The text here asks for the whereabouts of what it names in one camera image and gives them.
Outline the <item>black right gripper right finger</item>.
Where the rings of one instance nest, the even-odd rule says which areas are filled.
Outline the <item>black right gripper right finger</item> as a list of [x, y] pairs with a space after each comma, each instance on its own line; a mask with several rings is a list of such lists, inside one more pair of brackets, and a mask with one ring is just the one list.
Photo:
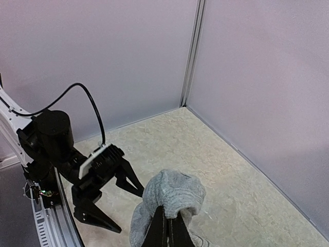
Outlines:
[[181, 213], [168, 220], [169, 247], [195, 247]]

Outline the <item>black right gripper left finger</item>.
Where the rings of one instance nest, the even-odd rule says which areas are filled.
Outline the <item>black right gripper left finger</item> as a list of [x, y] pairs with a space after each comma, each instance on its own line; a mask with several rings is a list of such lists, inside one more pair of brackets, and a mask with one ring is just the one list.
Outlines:
[[145, 236], [143, 247], [163, 247], [164, 245], [165, 214], [163, 206], [158, 206]]

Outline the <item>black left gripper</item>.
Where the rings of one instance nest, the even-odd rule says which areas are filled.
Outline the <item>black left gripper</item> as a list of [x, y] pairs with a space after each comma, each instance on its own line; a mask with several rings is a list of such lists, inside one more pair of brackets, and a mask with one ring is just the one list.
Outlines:
[[59, 172], [72, 183], [74, 217], [81, 223], [121, 233], [121, 227], [94, 204], [101, 197], [100, 189], [113, 177], [116, 177], [119, 188], [138, 197], [142, 197], [144, 187], [123, 157], [115, 161], [106, 158], [99, 164], [94, 162], [88, 174], [79, 180], [80, 165], [87, 158], [72, 146], [63, 148], [59, 153]]

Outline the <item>grey tank top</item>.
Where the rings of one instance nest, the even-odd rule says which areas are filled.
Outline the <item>grey tank top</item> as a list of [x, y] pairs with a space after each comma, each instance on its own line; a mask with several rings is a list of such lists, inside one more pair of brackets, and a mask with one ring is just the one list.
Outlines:
[[164, 209], [164, 246], [169, 246], [168, 220], [181, 213], [195, 246], [213, 244], [189, 230], [192, 218], [199, 214], [206, 191], [199, 178], [175, 170], [163, 169], [147, 183], [142, 202], [133, 212], [130, 228], [130, 245], [143, 246], [151, 220], [158, 206]]

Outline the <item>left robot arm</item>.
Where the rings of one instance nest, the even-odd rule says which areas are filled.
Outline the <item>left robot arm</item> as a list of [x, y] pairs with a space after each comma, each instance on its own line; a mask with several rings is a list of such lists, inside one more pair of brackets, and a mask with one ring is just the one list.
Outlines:
[[70, 118], [51, 106], [27, 113], [1, 91], [1, 135], [17, 155], [24, 176], [35, 197], [59, 203], [55, 174], [72, 184], [74, 217], [84, 224], [120, 233], [121, 227], [97, 205], [101, 189], [111, 179], [116, 185], [138, 197], [143, 186], [124, 152], [101, 138], [100, 145], [83, 155], [74, 147]]

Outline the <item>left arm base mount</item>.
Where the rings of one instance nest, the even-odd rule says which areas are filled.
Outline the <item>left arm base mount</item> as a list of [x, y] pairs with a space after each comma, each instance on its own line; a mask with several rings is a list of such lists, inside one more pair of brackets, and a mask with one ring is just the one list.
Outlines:
[[23, 196], [36, 205], [43, 205], [44, 208], [52, 208], [62, 205], [62, 199], [58, 191], [42, 189], [38, 183], [28, 179], [23, 187]]

